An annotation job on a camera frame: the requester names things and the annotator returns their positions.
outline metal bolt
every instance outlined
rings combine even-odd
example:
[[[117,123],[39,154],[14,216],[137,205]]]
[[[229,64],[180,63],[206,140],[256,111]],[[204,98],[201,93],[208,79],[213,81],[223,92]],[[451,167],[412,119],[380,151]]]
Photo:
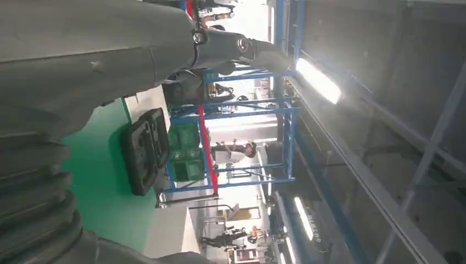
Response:
[[[238,45],[238,50],[241,53],[245,53],[249,48],[249,41],[245,37],[240,37],[238,39],[237,45]]]
[[[201,33],[194,33],[192,36],[194,39],[194,43],[200,44],[204,41],[204,36]]]

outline green crate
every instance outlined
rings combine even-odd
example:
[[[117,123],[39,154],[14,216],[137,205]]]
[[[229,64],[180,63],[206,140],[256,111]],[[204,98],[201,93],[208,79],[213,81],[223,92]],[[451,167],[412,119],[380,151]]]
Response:
[[[185,150],[185,159],[196,160],[202,158],[202,150],[200,148],[194,150]]]
[[[199,140],[199,131],[196,124],[183,125],[177,129],[181,149],[188,150],[199,147],[201,141]]]
[[[178,130],[176,128],[170,128],[168,132],[168,142],[171,150],[178,150],[180,148],[180,143],[178,140]]]
[[[170,148],[189,150],[199,147],[201,142],[197,124],[175,124],[170,127]]]
[[[204,163],[202,160],[187,161],[185,165],[189,180],[204,179]]]
[[[204,164],[201,159],[186,162],[173,162],[172,166],[173,172],[175,173],[174,178],[177,182],[204,179]]]

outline blue metal rack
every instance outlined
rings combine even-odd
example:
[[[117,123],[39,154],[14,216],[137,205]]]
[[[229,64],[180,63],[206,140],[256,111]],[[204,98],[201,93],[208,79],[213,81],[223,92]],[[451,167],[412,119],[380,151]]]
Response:
[[[253,101],[242,101],[242,102],[225,102],[225,103],[210,103],[204,104],[203,107],[205,110],[208,109],[218,109],[219,107],[226,107],[226,106],[241,106],[250,108],[251,111],[248,112],[238,112],[238,113],[216,113],[216,114],[206,114],[204,115],[205,120],[210,119],[220,119],[220,118],[235,118],[235,117],[246,117],[246,116],[257,116],[262,114],[276,114],[281,115],[284,123],[283,123],[283,131],[284,131],[284,147],[283,147],[283,159],[282,163],[278,164],[264,164],[264,165],[251,165],[250,167],[241,167],[241,168],[224,168],[224,169],[215,169],[214,173],[220,172],[228,172],[228,171],[247,171],[253,169],[262,169],[262,168],[271,168],[271,167],[281,167],[283,168],[284,177],[282,178],[269,178],[266,175],[262,175],[259,173],[251,172],[252,174],[259,175],[259,180],[256,181],[245,181],[245,182],[235,182],[231,183],[230,179],[228,179],[228,183],[226,184],[219,184],[218,188],[226,188],[226,187],[235,187],[235,186],[246,186],[246,185],[259,185],[259,184],[269,184],[269,183],[288,183],[294,181],[294,177],[292,175],[292,161],[293,161],[293,142],[294,142],[294,134],[295,134],[295,125],[296,125],[296,117],[298,115],[299,108],[293,107],[291,105],[292,98],[278,98],[278,99],[267,99],[267,100],[253,100]],[[187,108],[193,106],[181,106],[180,108]],[[186,116],[172,116],[170,118],[170,122],[172,124],[180,124],[180,123],[197,123],[199,127],[199,133],[201,133],[201,124],[200,124],[200,117],[198,114],[186,115]],[[212,189],[213,183],[211,180],[212,175],[210,175],[208,167],[207,159],[210,158],[207,156],[206,148],[210,147],[209,142],[204,142],[201,140],[202,144],[202,152],[203,152],[203,160],[204,160],[204,167],[206,169],[206,180],[207,184],[201,186],[193,186],[194,181],[187,185],[177,187],[175,184],[174,174],[171,171],[170,160],[167,162],[167,174],[170,180],[170,189],[164,190],[165,193],[176,193],[181,191],[193,191],[193,190],[208,190]]]

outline machine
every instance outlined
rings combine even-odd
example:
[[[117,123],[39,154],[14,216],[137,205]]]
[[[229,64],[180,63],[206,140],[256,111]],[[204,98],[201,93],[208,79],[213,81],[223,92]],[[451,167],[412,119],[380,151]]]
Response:
[[[60,140],[94,108],[192,68],[284,72],[272,44],[196,29],[181,10],[128,0],[0,2],[1,263],[209,263],[148,259],[81,225]]]

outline green floor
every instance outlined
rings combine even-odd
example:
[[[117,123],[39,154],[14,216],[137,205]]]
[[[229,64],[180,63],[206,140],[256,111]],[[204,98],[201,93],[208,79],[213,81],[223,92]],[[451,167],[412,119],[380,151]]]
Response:
[[[129,125],[122,100],[95,109],[84,129],[64,139],[72,149],[64,169],[74,175],[71,189],[84,227],[142,251],[156,198],[153,191],[131,193],[120,148],[120,133]]]

